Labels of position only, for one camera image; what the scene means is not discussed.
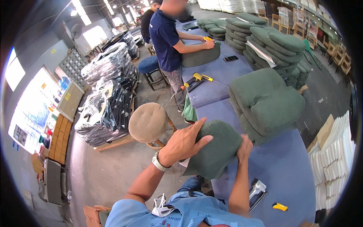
hand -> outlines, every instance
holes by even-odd
[[[212,49],[214,47],[214,40],[209,40],[209,41],[205,42],[203,45],[204,45],[204,49],[206,49],[206,50]]]
[[[202,42],[205,42],[205,40],[204,40],[204,36],[198,36],[198,40],[200,40],[200,41],[202,41]]]
[[[212,141],[213,136],[206,135],[197,143],[195,139],[202,125],[207,120],[206,117],[195,122],[184,129],[177,130],[169,139],[168,143],[159,152],[158,161],[162,166],[169,167],[178,160],[187,159],[197,154],[207,143]]]
[[[237,158],[238,161],[247,161],[248,157],[252,151],[253,144],[252,141],[248,138],[248,135],[243,134],[242,137],[242,144],[237,151]]]

wristwatch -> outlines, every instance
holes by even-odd
[[[152,158],[152,163],[156,166],[156,168],[158,168],[158,170],[163,172],[168,171],[171,167],[167,168],[165,166],[162,166],[158,161],[158,156],[159,156],[159,151],[155,152],[155,155]]]

shoe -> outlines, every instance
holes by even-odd
[[[190,125],[194,125],[195,122],[194,121],[188,121],[187,119],[184,118],[184,122]]]

man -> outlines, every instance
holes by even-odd
[[[182,85],[182,54],[203,49],[212,49],[214,40],[204,42],[203,36],[182,33],[176,30],[173,18],[185,9],[186,0],[164,0],[150,21],[150,37],[154,44],[161,70],[168,78],[173,95]],[[184,45],[180,39],[200,40],[200,45]],[[175,94],[180,113],[184,110],[185,90]]]
[[[191,177],[165,204],[158,215],[150,213],[145,201],[149,200],[158,186],[164,171],[178,160],[189,158],[213,137],[204,136],[195,143],[196,136],[206,121],[203,118],[194,125],[177,130],[167,145],[155,154],[152,163],[132,182],[126,195],[117,201],[107,218],[106,227],[207,227],[224,226],[263,227],[261,220],[249,215],[248,157],[252,142],[242,135],[243,143],[237,152],[238,169],[228,208],[218,199],[194,191],[200,188],[198,177]]]
[[[150,5],[150,9],[148,9],[141,17],[141,35],[145,40],[146,48],[148,48],[148,46],[152,46],[152,41],[150,39],[150,34],[149,34],[149,25],[151,17],[156,12],[156,10],[160,8],[162,3],[163,0],[153,1],[152,5]]]

light blue shirt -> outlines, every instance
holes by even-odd
[[[197,227],[203,220],[209,225],[226,224],[230,227],[264,227],[261,220],[245,218],[228,212],[228,208],[218,199],[194,192],[174,194],[166,204],[176,209],[168,216],[158,217],[146,206],[133,199],[117,201],[107,218],[106,227]]]

